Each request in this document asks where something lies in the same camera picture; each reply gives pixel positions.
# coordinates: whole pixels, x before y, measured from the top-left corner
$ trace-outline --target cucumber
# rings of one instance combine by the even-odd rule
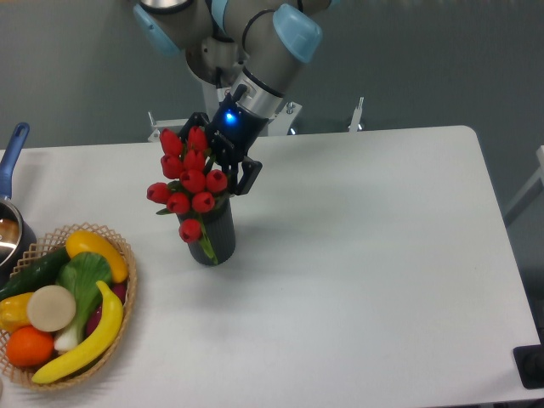
[[[21,293],[35,292],[40,287],[53,285],[60,268],[69,261],[65,246],[43,255],[8,280],[0,289],[0,302]]]

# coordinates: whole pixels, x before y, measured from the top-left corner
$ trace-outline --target wicker basket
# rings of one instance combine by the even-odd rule
[[[36,369],[20,369],[9,363],[8,358],[6,357],[6,343],[9,339],[9,333],[6,331],[0,331],[0,370],[2,374],[9,377],[12,383],[18,383],[25,388],[33,389],[36,391],[55,391],[64,388],[74,386],[78,383],[81,383],[91,377],[96,371],[98,371],[105,362],[111,357],[115,352],[119,342],[121,341],[123,333],[127,330],[127,324],[130,320],[130,316],[133,311],[134,299],[136,297],[136,286],[138,283],[138,278],[136,277],[136,262],[134,260],[134,254],[130,245],[114,230],[109,229],[106,226],[98,226],[97,224],[88,224],[83,225],[66,225],[63,228],[56,229],[53,233],[46,234],[45,237],[40,238],[36,244],[32,244],[29,248],[29,251],[25,252],[23,258],[19,260],[17,266],[14,268],[14,274],[19,273],[26,266],[31,264],[36,259],[42,257],[48,252],[53,251],[58,247],[62,247],[68,235],[77,230],[87,230],[102,235],[107,239],[119,253],[125,259],[128,267],[128,283],[127,283],[127,299],[124,305],[124,316],[121,324],[121,329],[117,334],[117,337],[113,344],[105,351],[104,354],[97,360],[91,368],[89,368],[84,373],[79,375],[74,375],[70,377],[65,377],[60,379],[57,382],[51,384],[35,384],[32,382],[32,376],[36,372]]]

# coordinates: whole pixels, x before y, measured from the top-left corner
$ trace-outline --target orange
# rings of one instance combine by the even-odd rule
[[[9,337],[6,356],[14,366],[32,367],[49,360],[53,349],[54,340],[50,333],[26,326]]]

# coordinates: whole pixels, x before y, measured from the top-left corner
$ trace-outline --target white table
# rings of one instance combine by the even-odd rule
[[[14,204],[37,235],[107,224],[132,244],[140,288],[122,349],[96,377],[58,394],[4,378],[2,408],[544,396],[514,365],[512,349],[538,336],[472,130],[258,140],[251,156],[264,169],[232,203],[235,255],[210,269],[145,199],[163,180],[161,155],[159,144],[22,153]]]

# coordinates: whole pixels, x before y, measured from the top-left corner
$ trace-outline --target floor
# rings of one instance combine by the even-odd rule
[[[22,121],[28,147],[129,143],[149,136],[147,111],[203,109],[184,59],[151,48],[133,4],[0,0],[0,149]],[[298,130],[345,130],[360,96],[367,130],[467,125],[503,210],[544,144],[544,1],[342,0],[315,19],[323,43],[288,96],[303,105]],[[543,223],[541,196],[508,229],[537,309]]]

